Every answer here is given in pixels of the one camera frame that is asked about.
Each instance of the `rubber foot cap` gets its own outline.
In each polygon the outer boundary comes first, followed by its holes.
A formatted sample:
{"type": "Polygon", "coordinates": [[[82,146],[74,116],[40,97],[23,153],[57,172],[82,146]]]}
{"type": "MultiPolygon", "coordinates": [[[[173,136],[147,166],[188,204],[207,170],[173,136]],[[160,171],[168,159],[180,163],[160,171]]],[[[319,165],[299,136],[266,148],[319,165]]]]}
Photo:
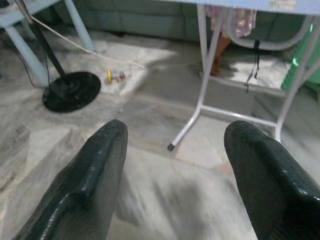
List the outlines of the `rubber foot cap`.
{"type": "Polygon", "coordinates": [[[170,145],[168,146],[169,152],[172,152],[173,149],[175,149],[175,146],[172,143],[170,143],[170,145]]]}

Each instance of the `floral dress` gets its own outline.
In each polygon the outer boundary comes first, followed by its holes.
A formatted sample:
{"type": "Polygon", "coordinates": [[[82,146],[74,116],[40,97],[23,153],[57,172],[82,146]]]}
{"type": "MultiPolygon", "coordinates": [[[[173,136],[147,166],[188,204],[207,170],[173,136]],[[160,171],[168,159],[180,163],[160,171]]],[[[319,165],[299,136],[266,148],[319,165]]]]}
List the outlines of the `floral dress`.
{"type": "MultiPolygon", "coordinates": [[[[221,7],[219,6],[210,5],[205,7],[205,13],[211,19],[212,31],[214,31],[216,28],[220,12],[221,12],[221,7]]],[[[235,15],[232,19],[232,29],[238,38],[250,35],[251,30],[254,29],[256,26],[256,16],[257,16],[256,10],[243,9],[243,8],[235,9],[235,15]]],[[[227,22],[227,19],[224,19],[222,30],[221,30],[222,36],[225,38],[228,37],[226,22],[227,22]]]]}

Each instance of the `green object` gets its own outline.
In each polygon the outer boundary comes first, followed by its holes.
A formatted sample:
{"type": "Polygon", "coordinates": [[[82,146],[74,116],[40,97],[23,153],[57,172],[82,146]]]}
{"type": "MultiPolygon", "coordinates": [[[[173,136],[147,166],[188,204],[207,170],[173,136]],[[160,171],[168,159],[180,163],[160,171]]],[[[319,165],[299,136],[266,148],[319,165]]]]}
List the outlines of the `green object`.
{"type": "MultiPolygon", "coordinates": [[[[302,41],[298,44],[295,53],[292,58],[291,67],[288,71],[281,88],[283,90],[288,90],[294,80],[294,76],[298,69],[299,63],[301,61],[302,55],[306,49],[307,43],[309,42],[310,33],[312,32],[313,26],[311,25],[310,31],[304,36],[302,41]]],[[[317,40],[314,51],[308,61],[308,65],[312,66],[312,64],[320,57],[320,38],[317,40]]],[[[314,83],[320,85],[320,68],[313,73],[313,75],[307,80],[310,83],[314,83]]]]}

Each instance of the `person's leg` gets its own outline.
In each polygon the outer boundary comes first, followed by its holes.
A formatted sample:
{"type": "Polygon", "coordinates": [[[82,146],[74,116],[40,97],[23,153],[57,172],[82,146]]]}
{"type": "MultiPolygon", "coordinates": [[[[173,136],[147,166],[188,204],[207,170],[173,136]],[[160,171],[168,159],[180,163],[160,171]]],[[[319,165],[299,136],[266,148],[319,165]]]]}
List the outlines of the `person's leg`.
{"type": "Polygon", "coordinates": [[[219,76],[220,75],[220,56],[226,50],[226,48],[231,43],[231,39],[228,37],[223,37],[222,35],[219,36],[218,43],[216,46],[216,51],[214,55],[214,61],[211,67],[211,75],[212,76],[219,76]]]}

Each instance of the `white cable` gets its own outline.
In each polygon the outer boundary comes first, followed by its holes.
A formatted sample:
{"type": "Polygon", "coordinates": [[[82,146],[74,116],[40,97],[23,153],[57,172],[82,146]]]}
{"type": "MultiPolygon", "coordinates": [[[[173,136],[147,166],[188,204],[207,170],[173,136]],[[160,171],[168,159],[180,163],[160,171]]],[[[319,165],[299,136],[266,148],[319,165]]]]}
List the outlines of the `white cable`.
{"type": "Polygon", "coordinates": [[[111,61],[111,62],[115,62],[115,63],[119,63],[119,64],[131,64],[131,65],[136,65],[137,67],[139,68],[142,68],[144,69],[145,66],[137,63],[137,62],[134,62],[134,61],[123,61],[123,60],[119,60],[119,59],[114,59],[114,58],[111,58],[111,57],[107,57],[107,56],[104,56],[100,53],[97,53],[97,52],[94,52],[94,51],[90,51],[82,46],[80,46],[79,44],[71,41],[69,38],[61,35],[60,33],[58,33],[57,31],[53,30],[51,27],[49,27],[48,25],[44,24],[42,21],[36,19],[34,16],[32,16],[32,19],[34,21],[36,21],[38,24],[40,24],[41,26],[43,26],[44,28],[48,29],[50,32],[54,33],[55,35],[57,35],[58,37],[62,38],[63,40],[67,41],[68,43],[70,43],[71,45],[81,49],[82,51],[88,53],[88,54],[92,54],[92,55],[95,55],[99,58],[102,58],[102,59],[105,59],[107,61],[111,61]]]}
{"type": "MultiPolygon", "coordinates": [[[[108,57],[108,56],[105,56],[105,55],[102,55],[100,53],[97,53],[97,52],[94,52],[94,51],[90,51],[84,47],[82,47],[81,45],[73,42],[72,40],[70,40],[69,38],[63,36],[62,34],[58,33],[57,31],[53,30],[51,27],[49,27],[48,25],[46,25],[45,23],[43,23],[42,21],[36,19],[34,16],[31,16],[31,18],[36,21],[38,24],[40,24],[41,26],[43,26],[44,28],[46,28],[47,30],[49,30],[50,32],[52,32],[53,34],[57,35],[58,37],[62,38],[63,40],[67,41],[68,43],[70,43],[71,45],[81,49],[82,51],[88,53],[88,54],[92,54],[92,55],[95,55],[101,59],[104,59],[104,60],[107,60],[107,61],[110,61],[110,62],[114,62],[114,63],[118,63],[118,64],[130,64],[130,65],[135,65],[141,69],[158,69],[159,67],[147,67],[147,66],[144,66],[142,64],[139,64],[135,61],[132,61],[132,60],[129,60],[129,61],[125,61],[125,60],[120,60],[120,59],[115,59],[115,58],[112,58],[112,57],[108,57]]],[[[171,64],[167,67],[169,68],[172,68],[172,67],[181,67],[181,66],[186,66],[186,65],[192,65],[192,64],[197,64],[197,63],[200,63],[201,62],[201,59],[198,59],[196,61],[192,61],[192,62],[185,62],[185,63],[178,63],[178,64],[171,64]]]]}

